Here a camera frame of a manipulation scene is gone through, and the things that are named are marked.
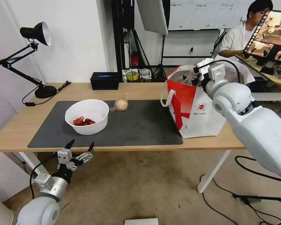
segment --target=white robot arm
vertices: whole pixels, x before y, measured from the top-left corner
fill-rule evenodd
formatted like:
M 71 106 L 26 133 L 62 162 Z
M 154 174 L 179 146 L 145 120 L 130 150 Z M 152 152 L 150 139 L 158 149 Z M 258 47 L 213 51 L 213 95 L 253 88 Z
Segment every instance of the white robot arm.
M 73 171 L 78 166 L 90 161 L 93 157 L 94 143 L 88 151 L 73 157 L 71 147 L 72 140 L 65 148 L 57 152 L 58 171 L 54 174 L 39 174 L 34 180 L 40 188 L 41 197 L 31 200 L 18 215 L 18 225 L 54 225 L 58 219 L 59 202 L 66 193 L 67 186 L 71 182 Z
M 256 161 L 281 176 L 281 118 L 260 106 L 246 85 L 227 82 L 223 64 L 210 66 L 208 75 L 206 93 L 215 110 Z

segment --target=light stand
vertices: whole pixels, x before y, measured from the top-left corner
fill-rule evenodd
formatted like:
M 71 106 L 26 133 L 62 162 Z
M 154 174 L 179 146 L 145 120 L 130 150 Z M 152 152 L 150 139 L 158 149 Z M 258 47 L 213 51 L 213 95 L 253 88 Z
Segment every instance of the light stand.
M 151 74 L 153 75 L 152 67 L 150 66 L 149 60 L 148 60 L 148 58 L 146 56 L 146 53 L 145 53 L 145 51 L 143 49 L 143 46 L 141 45 L 141 41 L 138 38 L 137 32 L 136 32 L 136 30 L 131 30 L 131 31 L 132 31 L 132 35 L 133 35 L 134 42 L 135 42 L 135 45 L 136 45 L 136 49 L 137 49 L 137 51 L 139 53 L 139 59 L 140 59 L 139 67 L 141 67 L 141 68 L 145 68 L 146 67 L 145 62 L 143 60 L 143 57 L 141 55 L 141 50 L 142 50 L 142 52 L 144 54 L 144 57 L 146 59 L 146 62 L 147 62 L 147 67 L 149 68 L 149 70 L 151 70 Z
M 250 199 L 258 199 L 258 200 L 274 200 L 281 201 L 281 197 L 267 197 L 267 196 L 255 196 L 255 195 L 237 195 L 232 194 L 233 198 L 240 198 L 246 205 L 250 205 Z
M 154 73 L 152 75 L 152 82 L 164 82 L 164 81 L 166 81 L 166 74 L 165 74 L 165 70 L 164 70 L 163 64 L 162 64 L 164 48 L 165 48 L 165 35 L 162 35 L 161 60 L 160 60 L 160 64 L 158 64 L 156 70 L 154 71 Z
M 26 80 L 29 80 L 30 82 L 32 82 L 35 85 L 37 85 L 38 89 L 34 93 L 37 98 L 49 98 L 49 97 L 54 96 L 57 93 L 57 90 L 56 90 L 55 87 L 53 87 L 53 86 L 46 86 L 46 85 L 44 85 L 42 83 L 42 81 L 40 81 L 40 80 L 38 80 L 36 78 L 33 78 L 31 76 L 28 76 L 28 75 L 22 73 L 21 71 L 19 71 L 19 70 L 17 70 L 17 69 L 12 67 L 12 65 L 14 63 L 16 63 L 17 61 L 25 58 L 26 56 L 34 53 L 35 51 L 37 51 L 37 47 L 38 47 L 38 43 L 31 42 L 29 45 L 27 45 L 25 48 L 22 48 L 20 51 L 17 51 L 16 53 L 12 54 L 11 56 L 9 56 L 9 57 L 7 57 L 5 59 L 1 59 L 0 60 L 0 66 L 3 66 L 5 68 L 9 69 L 10 71 L 18 74 L 19 76 L 21 76 L 21 77 L 25 78 Z M 26 53 L 23 56 L 15 57 L 17 54 L 25 51 L 28 48 L 32 48 L 32 51 Z
M 7 68 L 8 70 L 18 74 L 19 76 L 21 76 L 21 77 L 25 78 L 26 80 L 29 80 L 30 82 L 37 85 L 38 89 L 34 93 L 37 98 L 49 98 L 49 97 L 56 95 L 57 90 L 55 87 L 46 86 L 42 83 L 41 80 L 28 76 L 28 75 L 22 73 L 21 71 L 18 71 L 17 69 L 12 67 L 12 65 L 14 63 L 16 63 L 17 61 L 25 58 L 26 56 L 32 54 L 35 51 L 37 51 L 38 43 L 36 43 L 34 41 L 34 39 L 37 39 L 40 43 L 42 43 L 44 45 L 47 45 L 47 46 L 51 45 L 51 37 L 50 37 L 50 33 L 49 33 L 47 24 L 45 22 L 40 22 L 37 25 L 35 25 L 34 28 L 22 27 L 20 29 L 20 33 L 24 38 L 27 38 L 31 43 L 29 45 L 27 45 L 25 48 L 22 48 L 20 51 L 17 51 L 16 53 L 12 54 L 11 56 L 9 56 L 5 59 L 1 59 L 0 66 Z M 32 48 L 32 51 L 30 51 L 22 56 L 16 56 L 17 54 L 19 54 L 29 48 Z

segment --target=desk lamp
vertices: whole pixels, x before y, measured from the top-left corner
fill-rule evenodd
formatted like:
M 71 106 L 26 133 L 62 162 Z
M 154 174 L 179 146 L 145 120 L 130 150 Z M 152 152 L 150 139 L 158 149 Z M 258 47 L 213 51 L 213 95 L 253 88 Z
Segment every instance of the desk lamp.
M 9 69 L 10 71 L 20 75 L 21 77 L 25 78 L 26 80 L 29 80 L 30 82 L 37 85 L 37 90 L 35 91 L 35 96 L 37 98 L 49 98 L 54 96 L 57 93 L 57 90 L 53 86 L 46 86 L 42 83 L 41 80 L 38 80 L 34 77 L 28 76 L 21 71 L 18 71 L 17 69 L 13 68 L 12 65 L 16 63 L 17 61 L 25 58 L 26 56 L 32 54 L 33 52 L 37 51 L 38 43 L 36 43 L 34 40 L 38 40 L 40 43 L 50 46 L 51 45 L 51 36 L 49 33 L 48 26 L 45 22 L 40 22 L 37 25 L 35 25 L 34 28 L 26 28 L 22 27 L 20 29 L 20 33 L 24 38 L 27 38 L 28 41 L 30 41 L 30 44 L 27 45 L 25 48 L 21 49 L 20 51 L 17 51 L 16 53 L 12 54 L 11 56 L 1 59 L 0 65 Z M 26 53 L 22 56 L 17 56 L 19 53 L 25 51 L 26 49 L 32 48 L 32 51 Z

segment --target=black hair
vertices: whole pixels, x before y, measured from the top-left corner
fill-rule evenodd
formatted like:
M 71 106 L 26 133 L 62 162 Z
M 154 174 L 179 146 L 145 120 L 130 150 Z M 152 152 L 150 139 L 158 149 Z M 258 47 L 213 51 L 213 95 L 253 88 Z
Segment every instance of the black hair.
M 271 0 L 256 0 L 250 5 L 248 9 L 247 19 L 249 19 L 250 12 L 253 12 L 255 14 L 257 12 L 262 12 L 267 8 L 269 10 L 273 9 L 273 3 Z

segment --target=person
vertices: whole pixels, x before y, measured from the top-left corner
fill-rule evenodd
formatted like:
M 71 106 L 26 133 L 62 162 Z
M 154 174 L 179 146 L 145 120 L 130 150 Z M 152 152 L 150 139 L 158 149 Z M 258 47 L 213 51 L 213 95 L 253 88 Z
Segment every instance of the person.
M 234 57 L 235 55 L 244 57 L 243 50 L 252 37 L 256 26 L 264 13 L 272 9 L 273 3 L 271 0 L 256 0 L 253 2 L 248 9 L 247 21 L 230 29 L 215 51 L 226 58 Z

